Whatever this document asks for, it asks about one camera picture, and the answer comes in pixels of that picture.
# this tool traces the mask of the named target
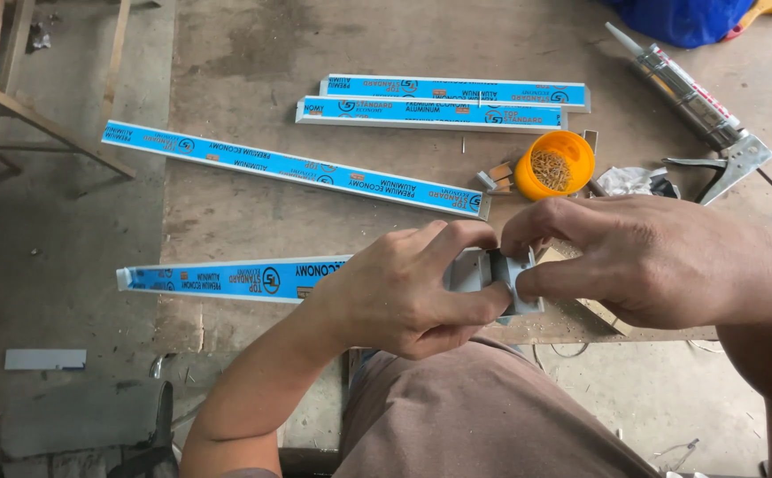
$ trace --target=orange plastic cup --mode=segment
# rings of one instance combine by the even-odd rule
[[[546,187],[537,179],[534,170],[530,168],[530,155],[535,150],[546,150],[556,152],[566,159],[569,165],[572,179],[569,181],[569,187],[566,190],[553,190]],[[572,131],[551,131],[540,136],[530,146],[528,152],[516,163],[516,170],[513,171],[513,180],[519,192],[525,195],[531,201],[539,201],[544,197],[569,196],[577,190],[581,190],[587,181],[593,177],[593,170],[596,167],[596,158],[593,155],[593,148],[579,135]]]

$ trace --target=right hand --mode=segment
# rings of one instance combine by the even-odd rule
[[[728,214],[645,195],[549,198],[504,226],[501,251],[518,256],[552,237],[583,256],[522,272],[519,296],[595,299],[645,328],[772,317],[772,231]]]

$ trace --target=plywood surface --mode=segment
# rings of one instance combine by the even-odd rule
[[[537,136],[293,123],[297,100],[316,93],[329,73],[476,77],[585,82],[593,113],[571,114],[570,129],[599,131],[598,171],[658,168],[660,158],[705,152],[625,70],[623,47],[603,27],[615,15],[596,2],[179,0],[177,9],[173,131],[479,189],[478,170],[518,158]],[[728,44],[670,52],[772,147],[772,19]],[[767,170],[772,175],[772,162]],[[689,197],[709,177],[672,171]],[[176,160],[168,161],[165,195],[161,262],[168,264],[348,254],[385,232],[441,217]],[[526,205],[495,197],[490,223],[499,231]],[[757,176],[712,207],[772,227],[772,190]],[[714,337],[703,328],[635,329],[625,338],[567,305],[549,309],[485,334],[508,343]],[[241,350],[289,310],[164,297],[156,344],[161,351]]]

